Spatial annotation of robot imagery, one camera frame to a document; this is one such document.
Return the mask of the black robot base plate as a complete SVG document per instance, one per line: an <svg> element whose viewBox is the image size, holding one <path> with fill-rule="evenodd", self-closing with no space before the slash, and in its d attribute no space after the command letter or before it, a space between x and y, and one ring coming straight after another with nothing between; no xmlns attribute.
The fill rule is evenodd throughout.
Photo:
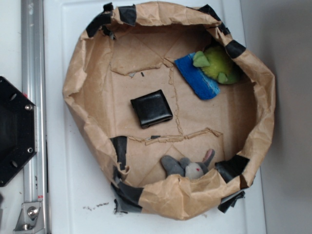
<svg viewBox="0 0 312 234"><path fill-rule="evenodd" d="M36 154L35 105L0 77L0 186L5 187Z"/></svg>

